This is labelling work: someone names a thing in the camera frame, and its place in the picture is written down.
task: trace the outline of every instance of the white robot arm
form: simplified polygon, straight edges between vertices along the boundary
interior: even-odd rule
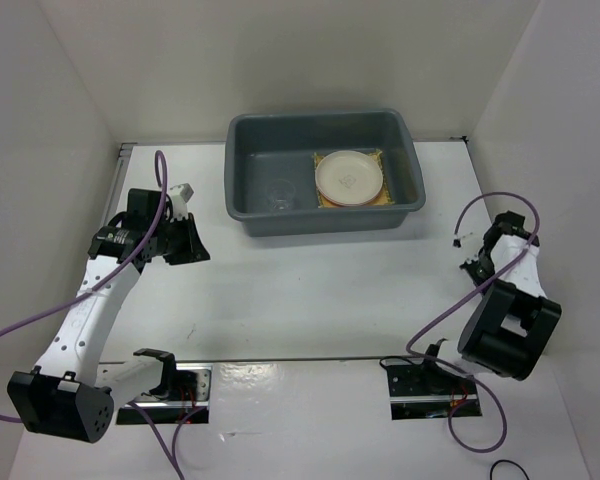
[[[156,256],[170,265],[209,260],[187,211],[192,195],[188,184],[172,187],[166,212],[140,255],[69,310],[31,372],[13,374],[7,391],[27,430],[94,443],[106,432],[113,412],[137,395],[166,397],[193,381],[188,372],[177,371],[171,353],[150,349],[135,352],[133,360],[97,378],[107,337],[146,263]],[[156,216],[159,200],[160,192],[129,191],[127,211],[93,237],[78,295],[89,292],[129,257]]]
[[[513,212],[496,216],[476,258],[460,267],[476,286],[527,248],[530,233],[524,229],[524,220]],[[536,237],[521,261],[482,292],[457,350],[452,342],[439,345],[441,359],[471,373],[488,371],[516,380],[529,376],[562,314],[560,305],[549,300],[540,286],[539,252]]]

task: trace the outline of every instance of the black cable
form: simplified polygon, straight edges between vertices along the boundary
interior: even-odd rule
[[[378,365],[380,365],[382,368],[385,369],[385,371],[387,370],[387,366],[382,363],[385,360],[402,360],[403,362],[408,363],[409,365],[413,365],[416,366],[417,364],[413,363],[409,357],[406,356],[400,356],[400,355],[389,355],[388,357],[382,357],[380,360],[378,360]]]
[[[109,220],[109,223],[107,224],[110,227],[117,227],[118,224],[124,219],[125,215],[127,214],[127,212],[118,212],[116,213],[113,218],[111,220]]]
[[[522,468],[520,465],[518,465],[513,460],[507,460],[506,458],[500,459],[497,462],[495,462],[493,465],[491,465],[491,470],[489,470],[489,480],[493,480],[493,471],[501,463],[508,463],[509,465],[513,465],[515,467],[518,467],[520,469],[520,471],[522,472],[522,474],[524,475],[524,478],[526,478],[527,480],[531,480],[529,478],[529,475],[527,475],[527,471],[524,468]]]

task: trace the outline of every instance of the white wall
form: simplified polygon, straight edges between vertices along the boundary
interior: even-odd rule
[[[120,141],[223,140],[235,115],[391,106],[470,133],[538,0],[40,0]]]
[[[35,2],[0,0],[0,329],[75,295],[116,147]],[[58,318],[0,339],[31,365]]]
[[[540,209],[552,348],[600,348],[600,0],[541,2],[469,147],[483,191]]]

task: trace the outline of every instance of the white backdrop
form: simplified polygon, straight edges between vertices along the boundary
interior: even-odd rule
[[[538,0],[40,0],[117,140],[223,140],[235,115],[390,106],[469,134]]]
[[[0,1],[0,329],[75,295],[117,149],[42,11]],[[0,339],[31,365],[58,318]]]

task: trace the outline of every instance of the white tabletop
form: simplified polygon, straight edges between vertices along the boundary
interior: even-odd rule
[[[416,143],[427,202],[397,229],[248,237],[226,213],[224,145],[136,146],[121,183],[155,189],[153,156],[167,158],[169,184],[188,182],[189,202],[211,261],[146,267],[116,320],[103,361],[141,348],[180,360],[371,357],[399,354],[407,340],[472,288],[458,265],[490,225],[484,203],[467,215],[465,249],[452,247],[462,207],[480,194],[462,142]],[[435,332],[459,335],[477,303]]]
[[[214,368],[209,424],[183,427],[178,457],[187,480],[487,479],[500,458],[530,478],[589,478],[552,370],[541,361],[524,382],[480,377],[498,394],[509,437],[496,453],[472,454],[449,435],[445,419],[392,421],[377,361],[303,361]],[[495,406],[457,420],[476,446],[499,435]],[[160,431],[171,444],[174,425]],[[85,444],[25,433],[11,480],[171,480],[176,478],[146,425],[112,425]],[[497,480],[521,480],[502,468]]]

